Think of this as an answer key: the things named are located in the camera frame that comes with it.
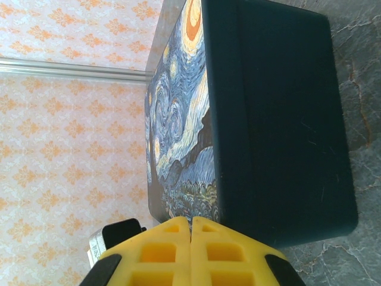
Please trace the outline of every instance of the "yellow object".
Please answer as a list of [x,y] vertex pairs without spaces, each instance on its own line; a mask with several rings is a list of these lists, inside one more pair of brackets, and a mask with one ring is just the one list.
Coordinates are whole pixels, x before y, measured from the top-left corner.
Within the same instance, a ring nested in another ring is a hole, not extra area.
[[108,286],[279,286],[265,255],[279,251],[203,217],[175,217],[107,250],[122,259]]

